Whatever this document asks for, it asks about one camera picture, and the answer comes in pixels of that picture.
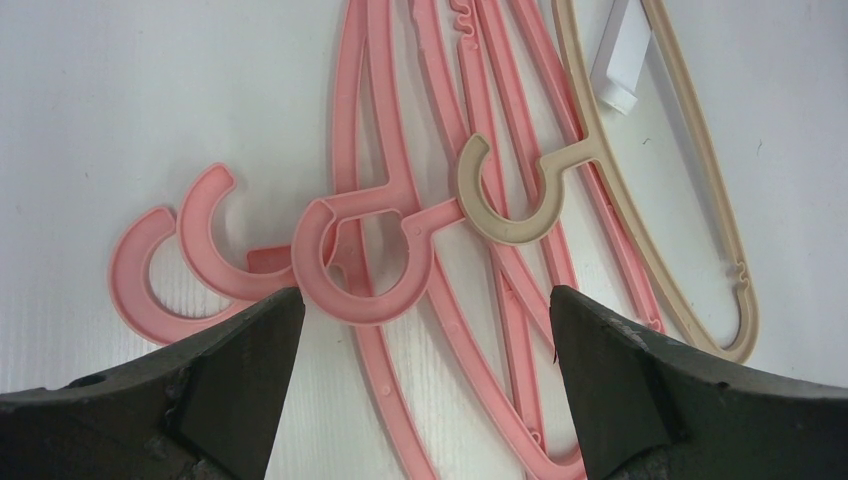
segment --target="hanger hook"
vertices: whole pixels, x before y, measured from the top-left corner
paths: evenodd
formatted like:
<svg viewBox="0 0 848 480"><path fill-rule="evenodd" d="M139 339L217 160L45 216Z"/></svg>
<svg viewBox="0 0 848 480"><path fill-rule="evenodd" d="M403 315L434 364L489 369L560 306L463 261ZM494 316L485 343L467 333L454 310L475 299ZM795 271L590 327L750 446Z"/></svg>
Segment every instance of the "hanger hook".
<svg viewBox="0 0 848 480"><path fill-rule="evenodd" d="M535 242L553 230L559 221L565 199L566 170L589 162L585 142L569 145L542 156L536 164L539 175L539 203L536 211L525 220L504 218L492 208L483 191L483 165L492 147L480 133L465 143L457 161L457 198L465 218L481 235L505 245L524 245Z"/></svg>

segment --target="pink plastic hanger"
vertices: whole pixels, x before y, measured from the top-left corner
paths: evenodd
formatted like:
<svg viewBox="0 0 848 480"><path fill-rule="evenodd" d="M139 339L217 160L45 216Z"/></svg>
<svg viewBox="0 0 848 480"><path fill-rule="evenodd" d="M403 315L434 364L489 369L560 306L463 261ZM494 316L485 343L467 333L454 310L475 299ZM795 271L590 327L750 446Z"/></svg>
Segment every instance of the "pink plastic hanger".
<svg viewBox="0 0 848 480"><path fill-rule="evenodd" d="M408 163L403 161L406 158L405 155L398 158L392 157L391 155L387 154L388 152L401 152L402 154L405 154L405 148L403 147L403 136L399 128L400 118L399 114L397 113L398 106L397 97L394 90L395 86L393 78L393 68L385 68L386 64L391 67L392 58L390 4L388 3L388 0L380 0L369 1L367 6L369 10L369 44L376 43L378 45L386 46L386 48L369 49L369 56L371 57L370 63L372 65L374 63L381 62L384 64L383 69L375 69L375 71L372 71L372 78L375 79L373 85L373 95L375 97L375 103L377 104L377 120L378 127L380 128L379 137L381 139L381 142L383 143L384 161L386 163L395 162L397 165L396 167L394 167L394 169L389 169L389 183L390 185L392 185L392 182L395 182L394 185L397 185L403 180L399 181L396 179L407 178L411 180L412 177L411 174L397 174L397 172L402 170L408 171ZM430 8L424 8L423 6L419 8L417 4L416 7L413 9L413 15L415 16L416 21L419 22L420 19L423 18L423 15L429 13L433 13L433 10ZM430 55L430 52L426 50L426 47L424 47L424 50L424 55ZM388 75L380 76L378 72L385 72L388 73ZM455 135L451 132L446 133L449 137ZM410 194L410 197L413 197L414 184L410 181L406 183L405 186L407 188L407 193ZM334 200L337 201L338 204L331 203L330 206L336 207L337 205L344 204L345 202L337 200L340 197L341 196L334 197ZM347 202L351 201L351 196L341 198L343 200L346 200ZM378 199L368 200L373 201L372 204L368 205L369 207L372 207L372 209L370 211L365 210L360 215L393 210L392 206L386 205L386 203L391 201L391 198L385 199L383 202L378 202ZM326 203L324 205L325 206L312 208L324 209L326 208ZM438 228L440 224L450 225L451 223L458 221L453 219L458 218L459 220L461 220L461 213L456 207L455 202L446 202L445 204L433 207L431 209L427 209L423 212L426 212L427 215L434 215L432 213L434 211L437 212L437 215L435 215L436 218L434 220L428 219L427 221L421 221L417 225L415 222L406 222L405 225L402 225L407 235L414 235L418 233L418 236L429 236L432 235L432 232L434 231L433 229ZM350 211L343 210L342 213L349 214ZM302 222L303 219L307 218L308 216L309 214L302 217ZM338 218L336 218L335 220L337 221L342 218L343 215L339 215ZM330 215L329 217L324 217L322 221L325 223L317 224L319 227L321 227L321 229L319 229L319 233L321 233L322 231L326 231L322 229L329 229L332 226L334 218L332 218L332 215ZM309 252L311 254L315 254L315 249L308 248L309 243L314 242L315 238L311 238L308 235L304 237L301 237L299 235L302 232L301 229L303 228L302 222L298 226L298 233L296 233L295 241L292 245L292 258L294 260L295 274L298 277L301 287L304 287L304 280L301 278L300 273L298 271L298 260L302 258L302 252ZM428 227L429 230L422 229L422 231L419 233L415 230L415 228L419 225L423 227ZM494 247L494 249L496 251L501 250L497 246ZM411 255L410 262L413 261L413 258L415 257ZM540 438L539 432L528 431L521 417L518 416L515 409L510 404L509 400L500 390L497 380L489 369L482 353L479 350L479 347L474 341L470 328L468 327L468 324L461 310L459 309L459 305L457 304L456 298L454 297L454 294L450 289L450 285L447 281L447 278L445 277L444 271L441 268L438 257L436 256L435 260L433 260L434 256L431 254L431 256L426 259L435 263L435 268L433 268L432 276L429 277L429 282L426 285L426 290L436 310L440 326L444 330L450 343L451 349L457 356L457 359L463 368L463 373L466 375L467 379L474 388L478 398L483 403L484 407L494 420L495 425L501 431L504 438L513 448L513 450L518 454L519 458L525 464L528 471L538 478L573 478L582 475L583 469L582 465L580 465L579 462L575 462L567 466L557 465L552 462L537 442L537 440Z"/></svg>
<svg viewBox="0 0 848 480"><path fill-rule="evenodd" d="M344 193L359 188L357 162L357 113L363 54L366 44L365 4L368 0L351 0L345 13L345 23L339 42L339 59L333 92L332 166L333 186ZM346 222L339 226L336 254L332 265L338 267L352 294L374 295L375 289L368 272L365 251L365 232L362 222ZM372 395L377 403L383 424L398 454L401 465L410 478L438 478L397 380L382 327L354 327Z"/></svg>
<svg viewBox="0 0 848 480"><path fill-rule="evenodd" d="M175 231L174 214L165 207L156 207L139 217L121 236L109 262L109 294L118 314L132 330L159 345L182 340L252 305L233 301L206 318L183 317L163 308L150 287L148 271L156 249Z"/></svg>
<svg viewBox="0 0 848 480"><path fill-rule="evenodd" d="M177 215L177 238L186 264L204 285L225 297L256 302L286 285L294 285L294 273L290 264L265 273L244 271L227 262L215 247L215 208L235 188L235 177L224 164L214 164L201 173L189 187ZM325 265L335 253L334 234L335 231L330 232L324 243Z"/></svg>
<svg viewBox="0 0 848 480"><path fill-rule="evenodd" d="M480 48L479 27L476 22L473 0L451 0L450 5L458 13L454 28L462 34L457 43L457 54L459 56L462 86L465 91L468 123L471 125L471 130L481 132L488 138L496 139L495 117L490 100L489 82L486 79L486 60L483 56L483 49ZM451 90L446 88L433 89L434 92L438 92L436 96L442 96L445 92ZM456 95L451 95L449 100L456 105ZM450 111L456 112L456 109L451 108ZM448 122L444 121L445 117L444 114L440 115L442 123L447 124ZM462 125L461 117L452 119L450 123ZM453 148L455 154L458 154L460 145L454 145ZM491 161L486 165L483 176L490 187L490 200L495 209L503 215L508 215L509 206L497 141L493 142ZM504 331L504 346L512 384L513 404L528 431L533 432L531 434L533 439L544 450L545 433L542 403L539 397L529 325L525 319L523 308L516 300L502 269L499 268L497 255L493 250L490 250L490 256L495 275L495 292ZM570 266L571 262L567 250L564 258L567 260L567 265Z"/></svg>
<svg viewBox="0 0 848 480"><path fill-rule="evenodd" d="M391 7L384 0L369 2L368 66L379 141L388 182L385 185L312 201L301 216L292 240L292 265L304 292L334 317L357 325L385 323L400 316L424 294L433 263L434 228L462 220L455 212L439 218L413 216L421 210L418 190L407 160L394 82L391 51ZM400 280L386 293L360 297L339 289L323 265L315 265L315 242L323 245L328 233L342 221L394 212L403 220L401 230L409 247L409 259Z"/></svg>

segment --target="white plastic clip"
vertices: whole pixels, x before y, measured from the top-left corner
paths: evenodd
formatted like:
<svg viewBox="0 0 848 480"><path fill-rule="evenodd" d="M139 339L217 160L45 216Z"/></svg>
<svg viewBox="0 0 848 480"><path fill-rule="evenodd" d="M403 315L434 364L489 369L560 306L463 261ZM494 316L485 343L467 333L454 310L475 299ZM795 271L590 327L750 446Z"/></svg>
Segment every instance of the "white plastic clip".
<svg viewBox="0 0 848 480"><path fill-rule="evenodd" d="M615 0L592 68L595 97L624 115L636 105L636 82L651 42L641 0Z"/></svg>

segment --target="beige hanger hook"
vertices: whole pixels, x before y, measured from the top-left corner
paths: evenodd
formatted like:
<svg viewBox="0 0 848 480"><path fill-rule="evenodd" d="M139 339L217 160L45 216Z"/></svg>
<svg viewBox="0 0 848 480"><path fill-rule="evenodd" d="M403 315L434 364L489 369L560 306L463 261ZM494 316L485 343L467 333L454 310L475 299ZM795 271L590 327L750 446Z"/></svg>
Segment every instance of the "beige hanger hook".
<svg viewBox="0 0 848 480"><path fill-rule="evenodd" d="M456 176L457 196L466 218L483 236L495 242L521 245L538 240L546 235L559 219L564 198L565 171L583 163L593 162L601 172L604 187L619 219L636 245L653 282L671 309L669 313L672 320L686 340L713 355L744 362L753 351L759 331L757 300L748 276L742 242L718 168L715 149L665 6L661 0L642 2L668 67L687 128L706 171L713 203L718 212L722 246L736 269L735 294L739 307L739 332L727 348L722 348L698 320L648 235L624 184L592 95L577 34L573 0L553 1L560 48L566 59L566 73L574 89L577 114L584 128L585 138L539 160L538 169L542 179L539 206L528 219L512 221L498 215L486 201L481 185L481 173L489 145L481 135L472 136L460 155Z"/></svg>

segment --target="plastic hanger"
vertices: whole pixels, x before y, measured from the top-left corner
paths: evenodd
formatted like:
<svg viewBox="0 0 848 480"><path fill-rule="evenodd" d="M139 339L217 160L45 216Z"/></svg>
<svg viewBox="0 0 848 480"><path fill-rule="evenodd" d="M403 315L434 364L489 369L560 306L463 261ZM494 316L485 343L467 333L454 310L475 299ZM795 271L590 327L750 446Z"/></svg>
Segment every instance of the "plastic hanger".
<svg viewBox="0 0 848 480"><path fill-rule="evenodd" d="M428 17L435 15L435 9L432 7L434 7L432 2L416 2L413 7L413 17L419 27L419 34L421 33L422 25L432 24L432 22L427 20ZM369 56L371 56L369 63L371 63L371 66L375 63L382 63L383 66L383 68L376 68L372 71L372 79L374 79L372 89L374 100L377 104L377 122L378 127L381 130L379 138L384 150L384 161L387 164L389 162L396 162L397 165L394 168L387 168L390 173L388 188L378 187L378 189L371 189L370 192L368 190L364 191L368 192L368 195L365 197L366 202L373 203L367 205L367 209L360 210L363 212L362 214L373 214L381 211L390 211L392 209L400 211L397 207L387 205L391 202L391 198L383 197L383 201L381 203L376 201L379 200L378 198L371 199L368 198L368 196L370 196L371 192L380 191L380 189L383 189L382 191L384 192L391 192L392 189L398 188L397 185L401 184L401 182L406 179L411 180L412 178L411 174L405 174L403 172L404 169L408 168L408 163L405 161L398 161L398 157L393 157L390 154L391 152L400 153L400 158L405 158L403 133L399 129L400 119L397 113L397 96L394 90L394 70L393 68L385 68L387 64L391 65L390 62L392 58L390 47L392 45L390 6L385 0L371 1L368 2L368 10L369 43L376 42L379 45L389 46L381 49L369 49ZM421 51L425 56L425 60L426 58L432 58L432 55L440 54L440 50L432 48L433 46L433 44L421 44ZM380 73L387 73L387 75L381 76ZM461 120L453 123L453 125L457 124L462 127ZM446 133L448 137L454 137L457 135L454 132ZM414 184L411 181L404 184L403 187L406 189L407 195L410 197L414 195ZM315 248L312 247L314 247L316 241L320 241L320 235L316 236L314 235L314 232L316 230L319 234L326 232L330 228L333 228L334 222L338 222L341 219L346 220L347 218L344 218L342 215L334 217L333 215L335 212L333 212L332 208L338 208L342 214L349 214L350 210L345 210L346 205L352 204L355 199L356 197L352 195L330 197L332 203L329 204L329 207L331 208L327 208L327 199L316 201L309 208L325 209L329 211L330 215L321 218L321 222L323 223L309 225L306 230L304 230L303 222L312 215L309 211L307 211L307 213L301 218L301 223L298 225L292 245L292 258L294 260L295 274L304 290L309 290L309 288L306 287L309 282L301 275L302 271L300 267L302 265L299 265L299 262L306 254L310 254L312 267L315 266L314 260L316 251ZM422 229L422 231L416 232L416 224L414 222L408 222L409 217L407 217L403 220L405 224L402 224L404 232L407 235L419 233L420 236L429 237L432 236L432 232L438 228L440 222L441 225L450 225L462 219L461 212L459 211L455 201L449 201L436 207L423 210L421 213L425 215L434 215L434 212L435 220L427 219L426 221L421 221L421 223L418 224L420 226L430 227L430 230L424 231ZM302 232L306 232L307 230L309 230L309 234L301 236ZM505 250L502 246L498 245L494 245L492 248L495 251ZM522 421L522 418L516 413L515 409L510 404L509 399L506 398L504 393L500 390L497 380L492 374L491 369L488 367L479 347L474 341L467 321L465 320L462 311L459 309L456 298L450 289L450 285L444 275L438 261L438 257L433 256L432 253L430 255L431 256L429 257L425 257L425 259L433 262L435 264L435 268L433 268L432 275L427 277L429 281L426 284L426 292L433 303L437 319L448 338L450 347L462 366L463 373L471 383L472 388L481 403L484 405L484 408L492 417L495 425L499 428L513 450L518 454L528 471L534 476L538 478L553 479L563 477L571 478L572 476L577 477L582 475L582 466L579 464L579 461L566 466L557 465L547 457L544 450L539 445L539 432L528 431ZM414 258L415 256L411 254L409 262L412 262ZM505 272L508 272L510 269L511 268L509 267L504 268ZM347 321L354 320L353 323L356 323L358 316L351 314L351 312L347 309L345 310L346 311L339 311L341 318Z"/></svg>
<svg viewBox="0 0 848 480"><path fill-rule="evenodd" d="M168 208L156 207L121 236L109 262L109 294L118 314L133 331L159 345L182 340L253 304L233 301L205 318L183 317L162 307L150 287L148 271L156 249L175 232L174 214Z"/></svg>
<svg viewBox="0 0 848 480"><path fill-rule="evenodd" d="M457 12L453 23L454 29L461 33L457 42L457 55L462 78L462 86L465 92L466 110L468 112L468 123L472 130L485 132L491 138L495 138L495 117L490 101L489 82L486 78L486 59L483 56L480 28L477 23L477 15L473 0L451 0L451 8ZM448 66L443 63L439 66L441 72L448 72ZM441 85L432 88L435 97L445 96L446 93L454 93L452 84ZM450 123L461 127L463 137L467 138L468 131L462 122L459 113L459 104L456 95L449 95L447 103L450 111L455 117ZM444 112L440 112L439 123L447 124ZM458 153L461 144L452 145L453 156ZM504 184L503 169L498 156L497 148L492 152L492 162L489 162L483 175L489 186L489 195L492 202L497 205L499 211L508 214L509 206L506 198L506 186ZM545 430L542 417L542 404L539 396L539 386L536 378L535 359L533 357L533 345L530 338L530 328L525 318L524 309L515 298L515 293L509 286L503 270L500 268L498 258L494 250L489 250L492 261L492 271L495 276L495 294L497 297L498 310L503 328L504 348L506 351L507 364L509 366L510 382L512 387L513 404L515 411L521 417L531 437L543 450L545 449ZM564 260L566 268L573 278L571 258L568 250L565 250Z"/></svg>
<svg viewBox="0 0 848 480"><path fill-rule="evenodd" d="M333 91L331 150L333 187L338 193L359 188L356 136L361 68L367 37L367 1L351 0L348 3L339 41ZM334 243L337 246L331 264L342 272L350 292L354 295L374 295L376 290L368 270L362 222L357 220L340 225ZM382 327L358 326L353 331L374 401L383 418L382 423L404 471L414 479L438 478L404 400Z"/></svg>
<svg viewBox="0 0 848 480"><path fill-rule="evenodd" d="M521 0L517 5L522 6L527 3L529 3L527 0ZM714 203L719 212L723 246L736 267L735 293L740 312L740 326L739 333L730 347L723 348L719 345L697 319L638 215L606 139L592 96L586 67L581 57L571 0L555 1L554 6L560 47L568 60L566 62L568 84L574 88L576 104L580 107L576 110L585 132L583 139L562 150L545 155L539 160L537 166L538 175L542 178L541 200L536 212L527 220L515 222L505 219L498 215L486 201L480 179L489 144L481 135L475 135L469 139L468 145L463 150L463 153L467 155L460 157L457 164L457 194L466 216L482 235L504 244L523 244L544 235L559 218L563 197L562 174L569 168L592 162L601 174L606 191L612 193L609 199L610 204L623 220L630 238L638 247L645 264L649 266L652 278L666 298L672 317L686 340L714 355L743 362L750 356L756 342L759 316L742 244L721 180L706 122L683 63L680 47L671 30L665 7L660 0L644 0L643 4L667 62L687 126L707 171Z"/></svg>
<svg viewBox="0 0 848 480"><path fill-rule="evenodd" d="M536 70L541 73L542 84L548 92L548 98L552 103L554 114L559 120L563 137L566 141L573 142L578 138L578 134L574 128L575 122L572 110L569 108L568 98L570 94L567 85L560 81L562 66L550 36L547 35L541 12L533 1L517 0L510 4L519 20L519 30L528 46L530 57L536 65ZM514 50L509 44L509 35L506 31L506 24L499 3L480 2L479 5L481 7L481 22L485 26L483 32L489 56L492 58L492 70L501 95L501 104L506 112L507 125L515 146L516 157L519 159L524 187L531 204L536 204L539 199L541 179L536 176L535 161L541 155L541 147L533 130L533 121L521 84ZM618 261L638 317L651 328L665 332L660 308L651 288L651 283L638 254L633 250L632 243L625 235L615 212L610 207L609 199L597 171L591 167L586 167L581 169L581 173L595 206L595 211L601 218L604 231ZM557 222L551 233L540 240L549 266L548 271L552 274L554 271L562 271L563 267L560 265L563 265L564 262L558 261L558 256L568 258L565 238L560 239L560 235L562 235L562 226ZM570 285L577 288L576 281L569 277L573 278L573 272L564 278L552 275L551 281L554 285Z"/></svg>
<svg viewBox="0 0 848 480"><path fill-rule="evenodd" d="M280 270L253 273L231 265L212 238L215 208L235 190L236 179L226 165L207 168L189 187L177 215L177 238L189 269L204 285L229 298L259 301L285 285L294 285L291 265ZM335 254L335 230L324 243L326 265Z"/></svg>

